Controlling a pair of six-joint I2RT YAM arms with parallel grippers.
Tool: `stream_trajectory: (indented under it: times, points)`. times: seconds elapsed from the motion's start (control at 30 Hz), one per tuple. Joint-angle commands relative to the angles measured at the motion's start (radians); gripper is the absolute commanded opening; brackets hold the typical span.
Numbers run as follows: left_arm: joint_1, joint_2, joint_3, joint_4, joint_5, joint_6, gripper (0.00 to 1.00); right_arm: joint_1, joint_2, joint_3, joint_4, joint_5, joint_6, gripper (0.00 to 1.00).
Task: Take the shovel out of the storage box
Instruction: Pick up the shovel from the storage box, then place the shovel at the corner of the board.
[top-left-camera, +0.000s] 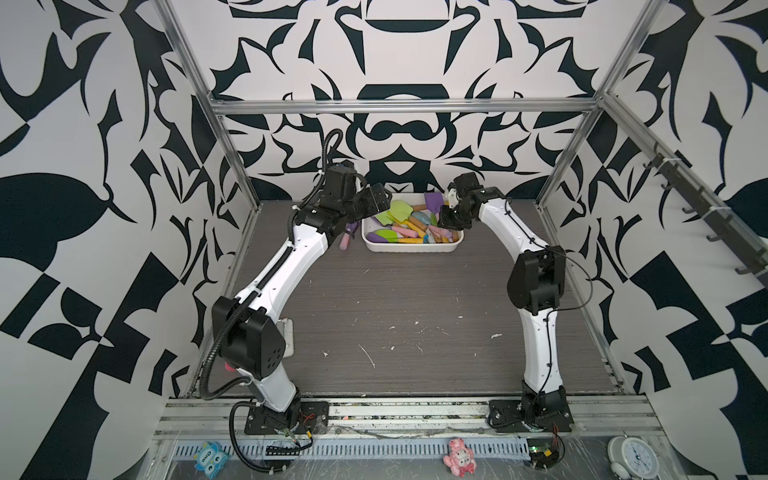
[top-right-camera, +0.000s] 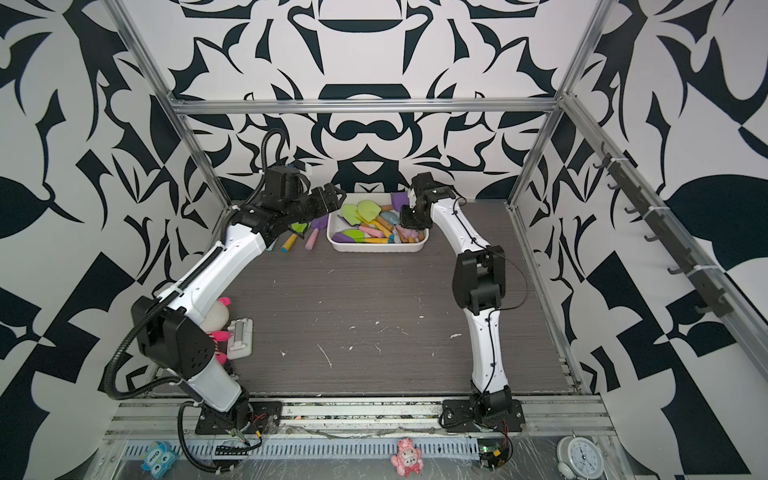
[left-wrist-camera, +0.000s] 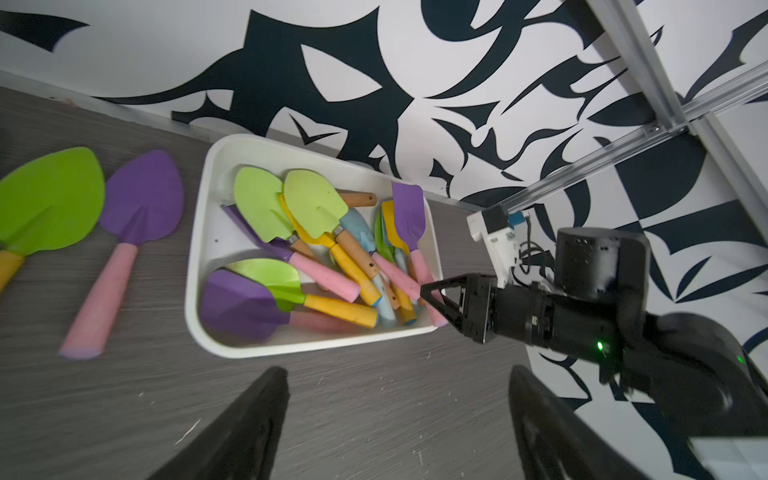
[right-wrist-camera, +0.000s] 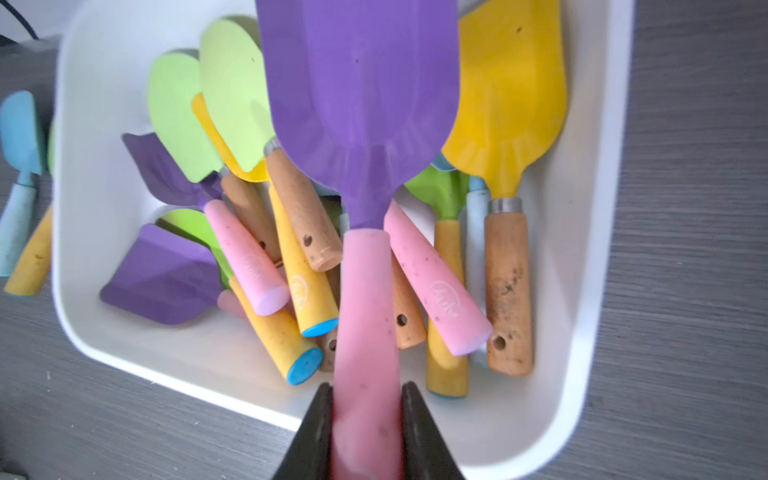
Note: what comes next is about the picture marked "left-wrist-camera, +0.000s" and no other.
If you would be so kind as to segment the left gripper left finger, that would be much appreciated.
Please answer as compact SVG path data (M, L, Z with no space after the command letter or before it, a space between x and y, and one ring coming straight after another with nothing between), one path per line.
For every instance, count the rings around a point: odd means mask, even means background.
M267 369L152 479L268 479L288 402L288 372Z

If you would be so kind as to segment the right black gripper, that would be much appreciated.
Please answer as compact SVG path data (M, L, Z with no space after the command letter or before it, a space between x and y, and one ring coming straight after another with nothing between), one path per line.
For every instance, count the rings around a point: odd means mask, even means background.
M650 244L639 233L564 228L550 288L496 287L464 274L421 285L432 324L482 343L490 334L604 366L640 346L646 319Z

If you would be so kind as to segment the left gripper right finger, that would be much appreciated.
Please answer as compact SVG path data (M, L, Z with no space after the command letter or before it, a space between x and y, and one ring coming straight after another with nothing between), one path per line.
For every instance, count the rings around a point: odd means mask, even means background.
M509 405L527 479L645 479L528 368L513 367Z

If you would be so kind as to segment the purple shovel pink handle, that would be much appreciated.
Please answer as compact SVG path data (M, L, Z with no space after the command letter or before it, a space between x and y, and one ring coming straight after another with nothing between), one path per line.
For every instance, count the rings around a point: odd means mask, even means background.
M72 323L60 356L85 360L104 352L139 248L173 233L184 204L181 175L163 150L135 158L109 178L98 225L116 235L118 244Z

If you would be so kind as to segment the white plastic storage box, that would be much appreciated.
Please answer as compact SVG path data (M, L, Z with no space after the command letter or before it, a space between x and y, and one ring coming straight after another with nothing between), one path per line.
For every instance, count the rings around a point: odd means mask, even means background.
M233 134L216 141L207 152L202 170L184 301L187 328L203 349L223 358L244 359L389 341L435 331L426 311L421 311L411 326L361 329L349 335L308 332L286 326L262 343L247 341L237 335L219 334L206 327L200 319L199 304L209 274L235 261L254 258L259 253L258 246L222 208L233 202L234 179L244 166L259 167L278 177L293 169L307 169L323 175L341 190L371 192L379 199L392 195L390 177L352 162L252 134Z

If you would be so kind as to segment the green shovel yellow handle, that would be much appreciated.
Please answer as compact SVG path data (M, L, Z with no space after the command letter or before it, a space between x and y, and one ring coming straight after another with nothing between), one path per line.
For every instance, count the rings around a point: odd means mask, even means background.
M83 240L105 202L105 180L94 152L74 147L30 161L1 180L1 285L25 259Z

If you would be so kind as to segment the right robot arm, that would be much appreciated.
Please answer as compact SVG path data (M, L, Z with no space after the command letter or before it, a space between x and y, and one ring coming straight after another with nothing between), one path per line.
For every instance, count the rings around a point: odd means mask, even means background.
M464 336L500 335L594 363L601 383L647 394L717 479L760 479L767 463L767 382L732 333L692 313L646 309L645 236L564 228L552 283L499 286L465 274L421 287Z

